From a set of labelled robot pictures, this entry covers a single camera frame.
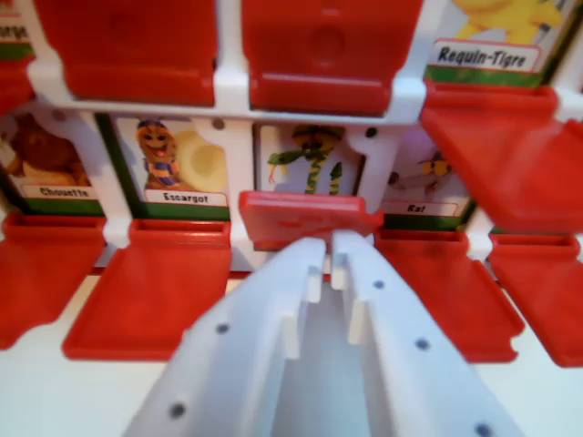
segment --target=small hole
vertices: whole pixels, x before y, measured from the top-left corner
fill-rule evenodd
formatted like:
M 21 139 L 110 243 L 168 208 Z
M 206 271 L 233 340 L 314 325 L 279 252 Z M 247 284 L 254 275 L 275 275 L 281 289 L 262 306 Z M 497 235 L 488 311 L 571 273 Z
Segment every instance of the small hole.
M 186 407 L 181 402 L 173 403 L 170 406 L 169 415 L 172 419 L 178 419 L 186 412 Z
M 217 325 L 217 333 L 218 334 L 224 334 L 229 329 L 230 329 L 230 326 L 227 323 L 221 323 L 220 325 Z
M 429 349 L 429 341 L 426 339 L 419 339 L 415 342 L 415 346 L 422 351 L 427 351 Z
M 492 428 L 485 423 L 479 423 L 476 425 L 476 434 L 480 437 L 492 437 L 494 435 Z
M 217 130 L 222 130 L 225 128 L 225 122 L 222 121 L 220 118 L 215 118 L 212 120 L 212 126 Z
M 65 113 L 63 111 L 59 111 L 58 109 L 55 109 L 52 113 L 53 119 L 55 121 L 65 121 L 66 120 L 66 116 Z

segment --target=white surface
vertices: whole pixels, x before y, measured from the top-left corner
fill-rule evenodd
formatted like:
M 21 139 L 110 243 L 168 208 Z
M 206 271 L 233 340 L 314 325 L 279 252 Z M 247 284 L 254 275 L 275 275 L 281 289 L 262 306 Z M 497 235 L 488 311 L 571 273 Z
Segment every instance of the white surface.
M 163 363 L 70 361 L 60 350 L 97 282 L 87 277 L 61 318 L 0 351 L 0 435 L 119 436 L 164 368 Z M 239 281 L 230 280 L 228 290 Z M 513 341 L 509 364 L 473 366 L 527 437 L 583 435 L 583 369 L 562 369 L 529 327 Z

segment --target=red plastic card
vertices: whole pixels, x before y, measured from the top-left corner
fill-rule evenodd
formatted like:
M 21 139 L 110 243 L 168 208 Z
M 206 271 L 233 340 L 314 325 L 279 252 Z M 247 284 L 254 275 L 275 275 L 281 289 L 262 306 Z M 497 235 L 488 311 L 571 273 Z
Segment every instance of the red plastic card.
M 26 75 L 26 66 L 32 59 L 0 62 L 0 116 L 35 96 Z
M 573 237 L 492 235 L 492 270 L 559 366 L 583 366 L 583 264 Z
M 377 115 L 391 100 L 422 0 L 242 2 L 253 107 Z
M 468 361 L 517 356 L 510 341 L 524 323 L 484 265 L 467 257 L 464 234 L 382 230 L 375 246 Z
M 348 196 L 244 191 L 239 210 L 256 250 L 280 250 L 302 237 L 330 244 L 336 229 L 366 236 L 384 222 L 382 211 L 368 214 L 363 198 Z
M 214 103 L 214 0 L 35 0 L 80 98 Z
M 69 358 L 167 360 L 225 293 L 230 224 L 134 220 L 63 344 Z
M 583 125 L 550 88 L 431 86 L 421 120 L 477 203 L 507 231 L 583 230 Z
M 101 255 L 104 218 L 10 215 L 0 243 L 0 349 L 56 320 Z

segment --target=cartoon snake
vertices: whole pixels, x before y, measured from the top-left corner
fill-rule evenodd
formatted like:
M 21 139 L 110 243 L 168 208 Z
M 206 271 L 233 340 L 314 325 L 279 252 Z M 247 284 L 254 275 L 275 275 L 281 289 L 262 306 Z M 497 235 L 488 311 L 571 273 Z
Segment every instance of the cartoon snake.
M 273 179 L 275 168 L 281 167 L 283 174 L 287 175 L 287 168 L 285 166 L 304 157 L 312 163 L 310 165 L 310 172 L 308 173 L 305 193 L 314 194 L 318 188 L 318 180 L 322 173 L 322 166 L 332 153 L 336 144 L 342 140 L 343 128 L 300 125 L 294 129 L 291 137 L 301 149 L 272 153 L 267 161 L 271 166 L 269 181 L 272 184 L 275 183 Z M 331 195 L 339 193 L 342 175 L 343 164 L 342 162 L 337 162 L 330 172 Z

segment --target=yellow cartoon character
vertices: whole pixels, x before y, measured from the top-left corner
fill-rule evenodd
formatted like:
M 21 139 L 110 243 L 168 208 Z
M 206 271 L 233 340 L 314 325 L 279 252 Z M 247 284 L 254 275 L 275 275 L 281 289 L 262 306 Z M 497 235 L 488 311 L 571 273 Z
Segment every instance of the yellow cartoon character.
M 458 39 L 489 29 L 506 31 L 505 42 L 530 45 L 541 26 L 561 25 L 562 15 L 554 0 L 453 0 L 467 15 Z

